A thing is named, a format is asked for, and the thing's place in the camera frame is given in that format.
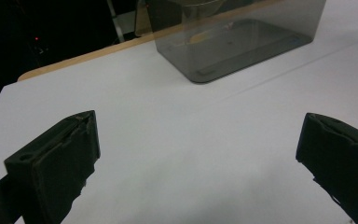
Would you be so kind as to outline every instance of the wooden table edge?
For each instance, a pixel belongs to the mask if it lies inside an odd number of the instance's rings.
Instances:
[[[22,74],[21,76],[19,76],[19,78],[17,79],[17,81],[23,81],[25,79],[31,78],[31,77],[37,77],[43,74],[46,74],[48,72],[52,72],[52,71],[56,71],[59,69],[62,69],[64,67],[68,67],[77,63],[83,63],[95,58],[99,58],[99,57],[103,57],[107,54],[111,54],[123,49],[128,49],[137,45],[141,45],[143,43],[149,42],[154,40],[154,36],[153,34],[149,34],[149,35],[145,35],[139,38],[135,38],[133,40],[129,40],[126,41],[124,43],[118,44],[118,45],[113,45],[104,49],[99,49],[99,50],[95,50],[93,52],[87,53],[87,54],[83,54],[80,56],[77,56],[75,58],[72,59],[68,59],[68,60],[64,60],[62,62],[59,63],[53,63],[44,67],[40,67],[40,68],[36,68],[34,70],[31,70],[29,72],[26,72],[24,74]]]

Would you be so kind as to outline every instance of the dark background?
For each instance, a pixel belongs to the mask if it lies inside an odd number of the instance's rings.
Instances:
[[[116,13],[136,0],[113,0]],[[22,74],[117,44],[106,0],[0,0],[0,91]]]

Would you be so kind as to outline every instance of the gray translucent box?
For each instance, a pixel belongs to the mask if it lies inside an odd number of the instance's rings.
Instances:
[[[325,0],[147,0],[157,50],[205,83],[315,37]]]

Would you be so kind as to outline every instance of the white tabletop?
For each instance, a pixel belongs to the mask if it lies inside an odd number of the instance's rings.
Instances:
[[[63,223],[348,223],[295,155],[307,112],[358,128],[358,0],[328,0],[313,43],[206,85],[150,42],[6,86],[0,178],[91,109],[102,156]]]

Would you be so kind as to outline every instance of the plastic bin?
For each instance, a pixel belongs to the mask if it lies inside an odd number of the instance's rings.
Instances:
[[[147,0],[157,50],[205,83],[310,43],[325,0]]]

